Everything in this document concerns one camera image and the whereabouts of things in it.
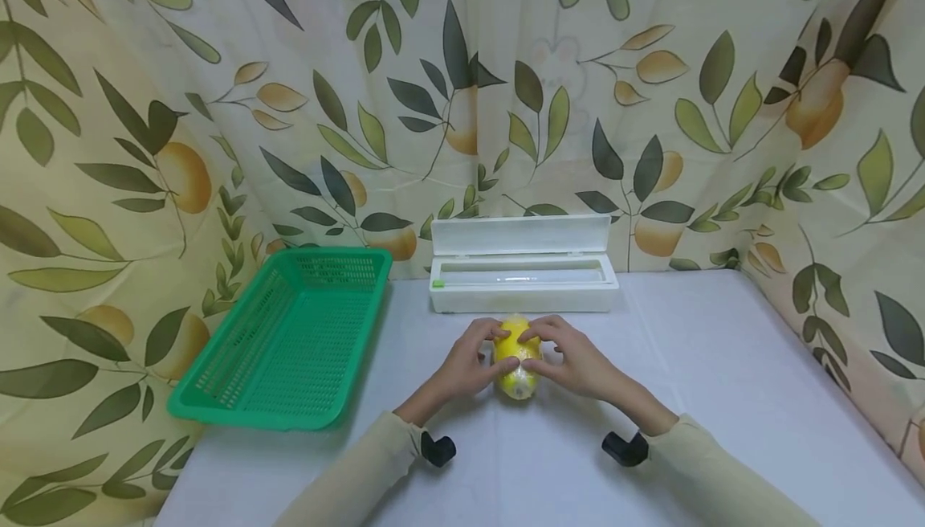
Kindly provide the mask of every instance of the yellow lemon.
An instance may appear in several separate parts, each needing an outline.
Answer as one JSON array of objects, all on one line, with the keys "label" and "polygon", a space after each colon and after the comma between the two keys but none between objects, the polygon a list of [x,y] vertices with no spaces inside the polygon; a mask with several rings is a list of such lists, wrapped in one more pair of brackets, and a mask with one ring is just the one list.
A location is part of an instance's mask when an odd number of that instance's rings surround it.
[{"label": "yellow lemon", "polygon": [[366,239],[370,247],[387,249],[397,263],[412,259],[412,255],[418,250],[418,236],[414,234],[412,227],[389,232],[367,232]]},{"label": "yellow lemon", "polygon": [[154,374],[172,381],[182,379],[203,346],[206,346],[209,336],[209,328],[199,316],[193,313],[185,314],[173,348],[168,352],[168,356],[152,367]]},{"label": "yellow lemon", "polygon": [[363,208],[363,206],[366,205],[366,186],[363,185],[363,182],[360,181],[357,174],[353,172],[341,170],[340,175],[342,175],[347,182],[349,193],[353,194],[353,202],[357,205],[357,208]]},{"label": "yellow lemon", "polygon": [[[518,357],[521,361],[526,361],[529,358],[542,361],[543,353],[540,350],[539,338],[533,338],[523,344],[517,342],[517,338],[529,326],[528,320],[519,314],[513,314],[504,319],[501,329],[509,331],[511,336],[495,340],[495,362],[503,361],[506,357]],[[515,400],[524,400],[530,398],[536,391],[536,375],[522,366],[518,366],[513,373],[500,377],[498,386],[508,397]]]},{"label": "yellow lemon", "polygon": [[635,225],[634,237],[641,251],[649,255],[657,255],[658,258],[667,258],[674,254],[674,249],[678,246],[683,231],[684,224],[682,223],[665,223],[649,218],[639,218],[639,222]]},{"label": "yellow lemon", "polygon": [[479,88],[463,89],[453,97],[450,107],[450,127],[446,128],[446,143],[463,155],[479,155],[479,136],[476,133],[476,97]]},{"label": "yellow lemon", "polygon": [[177,208],[187,213],[206,209],[212,199],[212,180],[206,163],[193,148],[171,141],[157,152],[154,160],[174,193]]},{"label": "yellow lemon", "polygon": [[658,181],[655,182],[655,187],[652,188],[652,191],[661,192],[674,186],[674,182],[681,177],[683,169],[684,159],[681,154],[677,151],[666,151],[662,155],[662,174],[658,176]]},{"label": "yellow lemon", "polygon": [[829,135],[845,107],[841,84],[851,73],[840,60],[827,63],[809,79],[787,108],[787,127],[800,137],[803,149],[812,148]]},{"label": "yellow lemon", "polygon": [[128,346],[135,337],[135,326],[132,324],[132,319],[129,319],[126,313],[115,306],[105,304],[92,306],[78,314],[77,319],[102,328],[120,341],[122,346]]}]

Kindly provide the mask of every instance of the hand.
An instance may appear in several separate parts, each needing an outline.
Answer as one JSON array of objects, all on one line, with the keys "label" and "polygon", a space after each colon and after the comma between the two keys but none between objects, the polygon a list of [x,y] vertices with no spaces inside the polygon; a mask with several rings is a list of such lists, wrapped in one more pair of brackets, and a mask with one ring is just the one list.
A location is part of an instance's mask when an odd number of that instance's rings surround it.
[{"label": "hand", "polygon": [[410,395],[395,414],[407,423],[422,427],[446,402],[478,394],[498,376],[512,373],[520,364],[517,357],[507,357],[486,367],[482,364],[485,355],[479,351],[483,341],[504,338],[509,334],[501,330],[497,320],[480,318],[473,321],[453,344],[436,373]]},{"label": "hand", "polygon": [[609,402],[632,419],[645,435],[662,435],[678,422],[677,415],[661,404],[649,389],[613,366],[584,333],[559,316],[530,322],[520,342],[535,337],[556,343],[555,351],[564,359],[560,365],[524,361],[526,370],[558,382],[573,393]]},{"label": "hand", "polygon": [[560,316],[545,316],[530,322],[530,328],[521,334],[520,342],[539,337],[556,344],[555,351],[564,359],[561,364],[544,361],[524,361],[524,368],[564,386],[583,397],[609,401],[613,393],[627,379],[584,333],[578,331]]}]

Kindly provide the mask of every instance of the black clamp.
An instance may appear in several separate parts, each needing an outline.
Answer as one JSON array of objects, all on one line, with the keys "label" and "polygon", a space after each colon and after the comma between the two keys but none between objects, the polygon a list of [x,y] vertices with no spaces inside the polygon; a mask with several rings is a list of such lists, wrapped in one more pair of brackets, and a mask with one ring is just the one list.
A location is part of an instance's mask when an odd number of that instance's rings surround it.
[{"label": "black clamp", "polygon": [[649,459],[649,443],[646,442],[646,437],[639,432],[628,443],[616,432],[608,432],[601,448],[604,449],[604,453],[610,455],[623,467],[635,467]]},{"label": "black clamp", "polygon": [[449,436],[434,441],[430,432],[424,431],[421,433],[421,456],[424,456],[428,464],[443,468],[453,456],[456,456],[456,444]]}]

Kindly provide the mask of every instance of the floral curtain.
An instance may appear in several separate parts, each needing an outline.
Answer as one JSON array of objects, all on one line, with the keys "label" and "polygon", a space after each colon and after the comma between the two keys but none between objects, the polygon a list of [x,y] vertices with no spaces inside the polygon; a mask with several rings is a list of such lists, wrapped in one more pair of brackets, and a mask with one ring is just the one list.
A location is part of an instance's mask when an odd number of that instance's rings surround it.
[{"label": "floral curtain", "polygon": [[276,249],[475,216],[741,268],[925,482],[923,0],[0,1],[0,525],[156,514]]}]

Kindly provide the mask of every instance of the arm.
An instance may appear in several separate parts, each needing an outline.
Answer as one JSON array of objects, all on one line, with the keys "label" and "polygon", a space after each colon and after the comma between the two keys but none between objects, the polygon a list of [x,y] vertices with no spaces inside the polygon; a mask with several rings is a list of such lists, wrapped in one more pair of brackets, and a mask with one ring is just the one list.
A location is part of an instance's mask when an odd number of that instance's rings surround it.
[{"label": "arm", "polygon": [[483,367],[483,340],[506,337],[498,321],[474,321],[453,345],[442,366],[394,412],[380,416],[360,440],[315,479],[284,511],[274,527],[353,527],[371,513],[421,454],[422,427],[450,400],[477,394],[495,377],[510,373],[516,357]]},{"label": "arm", "polygon": [[557,345],[561,365],[524,361],[574,393],[614,405],[637,424],[650,444],[650,460],[675,491],[683,492],[707,525],[771,527],[819,525],[786,495],[734,456],[700,425],[678,417],[644,386],[623,374],[583,333],[559,316],[533,321],[521,340],[540,337]]}]

